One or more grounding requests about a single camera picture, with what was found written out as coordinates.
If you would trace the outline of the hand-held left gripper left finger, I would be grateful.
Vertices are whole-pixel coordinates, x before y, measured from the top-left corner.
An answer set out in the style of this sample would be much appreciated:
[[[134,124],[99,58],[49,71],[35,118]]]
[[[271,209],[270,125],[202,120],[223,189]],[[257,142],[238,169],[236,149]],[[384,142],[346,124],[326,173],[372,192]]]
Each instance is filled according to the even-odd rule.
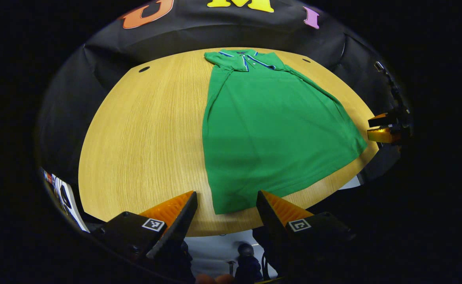
[[[197,209],[197,193],[189,191],[140,214],[119,213],[94,230],[92,237],[130,262],[160,261],[180,248]]]

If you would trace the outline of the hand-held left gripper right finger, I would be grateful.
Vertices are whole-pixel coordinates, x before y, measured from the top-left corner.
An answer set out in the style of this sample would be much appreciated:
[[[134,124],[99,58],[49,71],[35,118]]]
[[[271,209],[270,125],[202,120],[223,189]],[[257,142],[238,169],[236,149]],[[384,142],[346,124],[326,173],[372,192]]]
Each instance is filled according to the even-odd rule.
[[[266,259],[279,276],[324,277],[344,265],[355,234],[334,214],[313,214],[263,190],[256,208],[271,243]]]

